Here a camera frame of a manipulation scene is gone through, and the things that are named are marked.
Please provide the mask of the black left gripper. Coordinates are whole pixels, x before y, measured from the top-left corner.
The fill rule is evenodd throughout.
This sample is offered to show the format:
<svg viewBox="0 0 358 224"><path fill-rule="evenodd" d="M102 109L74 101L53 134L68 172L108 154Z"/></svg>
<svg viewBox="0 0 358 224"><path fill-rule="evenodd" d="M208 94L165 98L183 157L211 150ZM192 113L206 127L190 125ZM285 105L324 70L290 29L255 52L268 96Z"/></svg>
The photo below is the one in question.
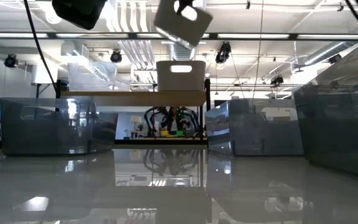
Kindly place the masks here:
<svg viewBox="0 0 358 224"><path fill-rule="evenodd" d="M52 0L56 15L73 25L91 30L96 25L106 0Z"/></svg>

